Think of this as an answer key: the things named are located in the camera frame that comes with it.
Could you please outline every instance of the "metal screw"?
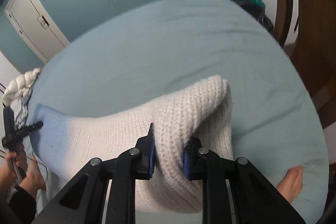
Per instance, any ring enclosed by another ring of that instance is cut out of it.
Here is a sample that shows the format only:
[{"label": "metal screw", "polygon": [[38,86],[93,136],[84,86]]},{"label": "metal screw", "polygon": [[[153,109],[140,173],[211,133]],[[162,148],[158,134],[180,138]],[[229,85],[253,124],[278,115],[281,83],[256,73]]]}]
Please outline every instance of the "metal screw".
[{"label": "metal screw", "polygon": [[93,158],[90,160],[90,164],[92,166],[98,165],[100,163],[101,159],[100,158]]},{"label": "metal screw", "polygon": [[129,151],[129,153],[130,153],[131,155],[136,155],[136,154],[138,154],[139,152],[140,152],[140,150],[137,149],[137,148],[132,148],[132,149]]},{"label": "metal screw", "polygon": [[201,155],[205,155],[207,153],[209,153],[209,149],[207,149],[206,147],[201,147],[198,152],[201,154]]},{"label": "metal screw", "polygon": [[241,165],[246,165],[248,163],[248,160],[244,157],[238,158],[238,163]]}]

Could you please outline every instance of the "bed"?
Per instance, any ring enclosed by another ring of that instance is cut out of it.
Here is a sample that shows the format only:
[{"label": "bed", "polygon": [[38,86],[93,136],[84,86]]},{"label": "bed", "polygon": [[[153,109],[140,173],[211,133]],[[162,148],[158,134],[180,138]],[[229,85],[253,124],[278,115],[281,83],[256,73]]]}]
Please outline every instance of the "bed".
[{"label": "bed", "polygon": [[[34,85],[38,103],[79,117],[100,117],[218,74],[232,91],[234,158],[248,158],[277,185],[303,165],[293,202],[307,224],[323,213],[328,158],[309,93],[279,43],[230,0],[159,0],[85,33],[57,54]],[[37,143],[25,140],[29,151]],[[65,181],[48,172],[38,211]],[[138,223],[200,223],[201,214],[137,212]]]}]

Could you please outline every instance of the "wooden bed frame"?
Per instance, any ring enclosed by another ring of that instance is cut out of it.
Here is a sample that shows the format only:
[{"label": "wooden bed frame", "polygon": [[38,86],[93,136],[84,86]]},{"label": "wooden bed frame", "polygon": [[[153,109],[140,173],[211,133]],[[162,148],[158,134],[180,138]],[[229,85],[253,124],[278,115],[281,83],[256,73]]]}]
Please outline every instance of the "wooden bed frame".
[{"label": "wooden bed frame", "polygon": [[[284,46],[293,0],[277,0],[273,36]],[[336,121],[336,0],[299,0],[299,32],[291,61],[315,102],[321,125]]]}]

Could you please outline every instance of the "ribbed knit fabric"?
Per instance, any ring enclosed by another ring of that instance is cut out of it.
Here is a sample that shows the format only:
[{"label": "ribbed knit fabric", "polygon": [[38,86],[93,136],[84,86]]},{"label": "ribbed knit fabric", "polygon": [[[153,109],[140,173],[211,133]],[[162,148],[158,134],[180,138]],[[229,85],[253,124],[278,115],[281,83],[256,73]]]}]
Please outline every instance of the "ribbed knit fabric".
[{"label": "ribbed knit fabric", "polygon": [[202,185],[183,174],[184,147],[195,135],[204,147],[232,159],[230,115],[229,85],[215,75],[106,117],[68,117],[38,105],[32,122],[44,126],[31,139],[37,156],[69,180],[91,158],[112,159],[134,147],[154,122],[156,166],[151,180],[136,182],[136,209],[194,213],[202,209]]}]

